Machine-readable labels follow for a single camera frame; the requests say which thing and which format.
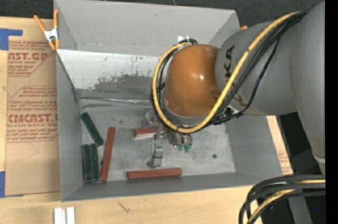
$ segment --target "bin floor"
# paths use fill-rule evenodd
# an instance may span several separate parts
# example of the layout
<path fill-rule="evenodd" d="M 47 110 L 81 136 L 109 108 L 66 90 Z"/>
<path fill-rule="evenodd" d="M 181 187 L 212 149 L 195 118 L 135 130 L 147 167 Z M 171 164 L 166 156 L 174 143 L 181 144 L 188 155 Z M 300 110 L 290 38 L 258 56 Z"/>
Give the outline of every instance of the bin floor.
<path fill-rule="evenodd" d="M 106 141 L 109 127 L 115 127 L 115 139 L 109 168 L 108 181 L 127 180 L 127 172 L 148 170 L 152 138 L 135 139 L 134 131 L 141 128 L 144 108 L 149 106 L 113 101 L 81 101 L 81 113 L 88 112 L 101 137 Z M 81 122 L 82 144 L 94 143 Z M 168 139 L 162 139 L 164 154 L 161 168 L 180 167 L 182 176 L 235 172 L 231 147 L 224 125 L 211 126 L 191 134 L 193 144 L 189 153 L 172 147 Z M 105 144 L 98 147 L 99 166 Z"/>

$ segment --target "yellow cable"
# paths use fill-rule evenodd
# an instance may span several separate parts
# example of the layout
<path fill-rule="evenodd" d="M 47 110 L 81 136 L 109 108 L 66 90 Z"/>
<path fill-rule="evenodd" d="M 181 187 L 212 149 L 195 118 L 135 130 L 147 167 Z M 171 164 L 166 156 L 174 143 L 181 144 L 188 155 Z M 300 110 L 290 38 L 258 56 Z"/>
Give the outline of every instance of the yellow cable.
<path fill-rule="evenodd" d="M 257 214 L 263 210 L 266 206 L 268 206 L 270 203 L 274 202 L 275 200 L 278 200 L 282 196 L 286 195 L 287 193 L 290 193 L 294 191 L 295 189 L 288 189 L 288 190 L 282 190 L 282 191 L 277 191 L 274 194 L 272 194 L 270 197 L 268 197 L 262 204 L 256 209 L 255 212 L 253 212 L 252 216 L 248 219 L 247 223 L 250 223 L 253 218 L 257 216 Z"/>
<path fill-rule="evenodd" d="M 157 93 L 156 93 L 156 84 L 157 84 L 157 76 L 158 76 L 158 72 L 159 72 L 159 68 L 162 65 L 162 62 L 166 59 L 166 57 L 174 50 L 185 46 L 185 45 L 190 45 L 190 43 L 183 43 L 183 44 L 177 44 L 175 46 L 173 46 L 172 48 L 170 48 L 159 60 L 156 69 L 155 69 L 155 73 L 154 73 L 154 77 L 153 77 L 153 84 L 152 84 L 152 90 L 153 90 L 153 100 L 154 100 L 154 105 L 156 108 L 156 111 L 159 115 L 159 117 L 161 118 L 161 120 L 171 129 L 183 133 L 183 134 L 188 134 L 188 133 L 192 133 L 192 132 L 196 132 L 198 130 L 200 130 L 203 126 L 205 126 L 210 119 L 215 115 L 215 113 L 217 112 L 217 110 L 220 108 L 220 106 L 222 105 L 222 103 L 224 102 L 224 99 L 227 95 L 227 93 L 229 92 L 236 76 L 239 73 L 239 70 L 241 69 L 242 65 L 244 64 L 245 60 L 247 59 L 247 57 L 249 56 L 249 53 L 255 48 L 255 46 L 260 42 L 260 40 L 268 34 L 269 31 L 271 31 L 274 27 L 276 27 L 277 25 L 279 25 L 280 23 L 282 23 L 284 20 L 288 19 L 290 16 L 296 14 L 298 12 L 295 13 L 290 13 L 287 14 L 285 16 L 282 16 L 281 18 L 275 20 L 274 22 L 272 22 L 269 26 L 267 26 L 255 39 L 254 41 L 249 45 L 248 49 L 244 52 L 244 54 L 242 55 L 242 57 L 240 58 L 239 62 L 237 63 L 230 79 L 228 80 L 225 88 L 223 89 L 220 97 L 218 98 L 217 102 L 215 103 L 215 105 L 213 106 L 213 108 L 211 109 L 211 111 L 209 112 L 209 114 L 206 116 L 206 118 L 201 121 L 198 125 L 193 126 L 191 128 L 181 128 L 178 127 L 177 125 L 173 124 L 171 121 L 169 121 L 165 115 L 163 114 L 159 103 L 158 103 L 158 99 L 157 99 Z"/>

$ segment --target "red block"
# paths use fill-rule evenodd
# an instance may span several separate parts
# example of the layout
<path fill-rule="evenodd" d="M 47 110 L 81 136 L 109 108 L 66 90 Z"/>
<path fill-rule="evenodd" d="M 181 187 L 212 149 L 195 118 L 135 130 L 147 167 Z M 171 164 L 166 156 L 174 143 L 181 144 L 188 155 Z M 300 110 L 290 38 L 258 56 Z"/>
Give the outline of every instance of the red block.
<path fill-rule="evenodd" d="M 115 137 L 115 128 L 109 127 L 108 128 L 108 135 L 106 139 L 106 147 L 104 153 L 104 159 L 102 162 L 102 169 L 100 180 L 106 182 L 108 178 L 109 166 L 110 166 L 110 159 L 112 153 L 112 146 L 114 144 L 114 137 Z"/>

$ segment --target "green block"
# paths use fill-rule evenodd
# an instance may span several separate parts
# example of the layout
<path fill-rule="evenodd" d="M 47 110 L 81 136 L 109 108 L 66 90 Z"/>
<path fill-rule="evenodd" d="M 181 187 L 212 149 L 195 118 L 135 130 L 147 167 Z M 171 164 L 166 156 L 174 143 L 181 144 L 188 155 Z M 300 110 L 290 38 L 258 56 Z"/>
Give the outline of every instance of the green block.
<path fill-rule="evenodd" d="M 96 143 L 96 145 L 98 147 L 100 147 L 104 143 L 104 140 L 102 139 L 100 133 L 97 131 L 97 129 L 96 129 L 93 121 L 91 120 L 89 114 L 87 112 L 83 113 L 81 115 L 81 119 L 82 119 L 84 125 L 86 126 L 90 136 L 92 137 L 92 139 Z"/>
<path fill-rule="evenodd" d="M 84 181 L 95 182 L 100 180 L 99 161 L 97 155 L 97 145 L 82 145 Z"/>

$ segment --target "wooden table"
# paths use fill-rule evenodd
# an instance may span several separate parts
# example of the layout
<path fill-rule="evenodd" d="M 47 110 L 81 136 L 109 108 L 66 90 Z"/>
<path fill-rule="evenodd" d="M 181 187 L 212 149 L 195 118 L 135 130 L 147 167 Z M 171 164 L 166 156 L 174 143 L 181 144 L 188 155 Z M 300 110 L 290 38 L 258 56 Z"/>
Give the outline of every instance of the wooden table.
<path fill-rule="evenodd" d="M 16 28 L 32 18 L 0 17 L 0 27 Z M 0 171 L 5 170 L 5 124 L 7 107 L 7 51 L 0 51 Z M 268 117 L 284 173 L 290 163 L 276 117 Z M 238 212 L 250 186 L 183 193 L 60 202 L 60 193 L 0 199 L 1 223 L 53 223 L 53 209 L 75 207 L 76 224 L 89 223 L 237 223 Z"/>

